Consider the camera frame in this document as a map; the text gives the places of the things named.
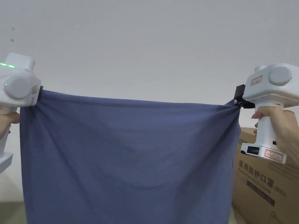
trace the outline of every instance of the cardboard box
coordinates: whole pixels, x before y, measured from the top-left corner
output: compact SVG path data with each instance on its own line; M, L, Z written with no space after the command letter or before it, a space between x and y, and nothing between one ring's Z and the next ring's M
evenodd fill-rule
M299 223L299 167L240 153L254 143L254 129L242 128L234 162L233 205L250 224Z

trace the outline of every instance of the red label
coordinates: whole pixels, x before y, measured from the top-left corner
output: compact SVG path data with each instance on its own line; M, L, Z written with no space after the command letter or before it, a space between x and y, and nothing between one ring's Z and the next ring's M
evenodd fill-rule
M270 151L268 149L266 149L266 151L265 151L265 157L279 161L279 162L282 162L282 160L283 160L283 154L277 153L275 151Z
M251 81L251 85L255 85L255 84L258 84L259 82L261 82L262 81L262 77L263 76L257 77L256 79L253 79Z

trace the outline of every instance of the human hand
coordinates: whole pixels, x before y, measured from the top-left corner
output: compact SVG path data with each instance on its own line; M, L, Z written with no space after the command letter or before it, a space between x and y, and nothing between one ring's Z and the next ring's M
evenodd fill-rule
M20 115L17 112L0 115L0 139L3 138L11 124L18 124Z
M277 148L292 156L299 165L299 126L295 113L279 107L260 107L252 118L260 119L264 116L270 117Z

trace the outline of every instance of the gray floor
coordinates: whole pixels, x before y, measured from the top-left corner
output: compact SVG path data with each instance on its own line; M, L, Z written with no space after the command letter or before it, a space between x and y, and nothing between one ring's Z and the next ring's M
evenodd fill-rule
M24 203L0 203L0 224L27 224Z

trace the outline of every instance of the green led light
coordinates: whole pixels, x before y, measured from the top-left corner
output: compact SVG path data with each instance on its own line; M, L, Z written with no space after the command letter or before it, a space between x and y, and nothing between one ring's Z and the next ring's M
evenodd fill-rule
M13 65L7 65L7 64L3 64L3 63L0 63L0 65L6 66L6 67L10 67L10 68L17 68L16 66L13 66Z

